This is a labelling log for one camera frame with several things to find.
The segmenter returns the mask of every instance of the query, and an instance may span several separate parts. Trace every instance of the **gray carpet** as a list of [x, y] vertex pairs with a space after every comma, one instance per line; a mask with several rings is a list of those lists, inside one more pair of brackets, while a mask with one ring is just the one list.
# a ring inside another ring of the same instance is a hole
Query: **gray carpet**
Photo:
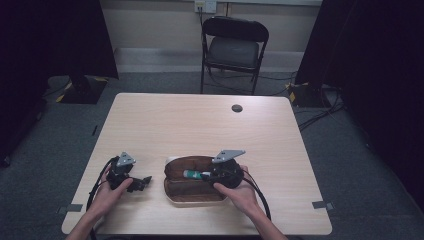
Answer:
[[[49, 91], [66, 81], [51, 78]], [[219, 81], [233, 88], [251, 86], [245, 78]], [[11, 166], [0, 169], [0, 239], [65, 238], [64, 215], [56, 211], [71, 203], [116, 94], [197, 94], [199, 82], [200, 73], [125, 73], [120, 80], [110, 80], [97, 105], [58, 104], [60, 92], [47, 96], [42, 119], [11, 155]], [[278, 93], [288, 82], [259, 79], [256, 95]], [[212, 86], [205, 86], [205, 93], [238, 94]], [[334, 101], [335, 92], [328, 97]], [[298, 123], [320, 110], [294, 108]], [[336, 207], [329, 212], [330, 235], [302, 239], [424, 239], [423, 215], [392, 171], [366, 147], [361, 129], [346, 111], [317, 121], [302, 136], [323, 198]]]

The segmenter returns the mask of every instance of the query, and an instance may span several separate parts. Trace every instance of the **black curtain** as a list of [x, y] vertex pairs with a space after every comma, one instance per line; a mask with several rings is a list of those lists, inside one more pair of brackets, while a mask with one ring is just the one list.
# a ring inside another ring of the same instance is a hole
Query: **black curtain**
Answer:
[[0, 36], [0, 158], [51, 76], [118, 78], [99, 0], [0, 0]]
[[424, 210], [424, 4], [324, 0], [321, 10], [296, 83], [342, 87], [372, 148]]

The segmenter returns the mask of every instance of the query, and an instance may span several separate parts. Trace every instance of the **chair backrest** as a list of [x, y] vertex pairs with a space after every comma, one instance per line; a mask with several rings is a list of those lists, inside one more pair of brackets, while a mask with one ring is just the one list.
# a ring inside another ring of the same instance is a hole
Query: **chair backrest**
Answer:
[[269, 38], [268, 29], [259, 22], [223, 16], [206, 19], [203, 23], [202, 34], [203, 37], [210, 35], [263, 42], [265, 44]]

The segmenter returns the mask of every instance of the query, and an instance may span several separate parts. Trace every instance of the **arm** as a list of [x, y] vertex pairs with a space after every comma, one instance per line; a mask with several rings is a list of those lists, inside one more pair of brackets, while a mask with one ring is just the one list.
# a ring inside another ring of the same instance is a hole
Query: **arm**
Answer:
[[234, 205], [255, 224], [261, 237], [265, 240], [287, 240], [288, 238], [268, 219], [256, 199], [255, 190], [246, 181], [242, 181], [235, 189], [226, 188], [220, 183], [213, 185], [216, 190], [231, 199]]
[[71, 233], [69, 233], [69, 235], [66, 237], [67, 240], [87, 239], [88, 234], [97, 221], [100, 220], [100, 218], [102, 218], [106, 213], [108, 213], [113, 208], [113, 206], [115, 206], [116, 202], [118, 202], [125, 189], [131, 185], [133, 179], [128, 178], [125, 179], [125, 181], [123, 181], [118, 188], [112, 190], [110, 188], [109, 182], [106, 180], [108, 170], [109, 168], [105, 171], [101, 178], [101, 182], [103, 184], [101, 184], [97, 190], [97, 194], [93, 200], [93, 203], [87, 212], [85, 212], [81, 219], [78, 221], [77, 225], [75, 225], [75, 227], [72, 229]]

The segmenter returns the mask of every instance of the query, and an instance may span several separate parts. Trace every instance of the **metal bracket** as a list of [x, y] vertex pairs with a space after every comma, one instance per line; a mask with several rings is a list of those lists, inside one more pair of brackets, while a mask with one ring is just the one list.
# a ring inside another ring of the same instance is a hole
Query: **metal bracket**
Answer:
[[244, 150], [222, 150], [214, 159], [212, 159], [212, 163], [226, 162], [245, 153], [246, 151]]
[[122, 166], [125, 166], [125, 165], [134, 164], [134, 163], [135, 163], [134, 158], [132, 158], [130, 155], [128, 155], [128, 153], [122, 152], [121, 156], [119, 157], [118, 162], [116, 163], [116, 166], [122, 167]]

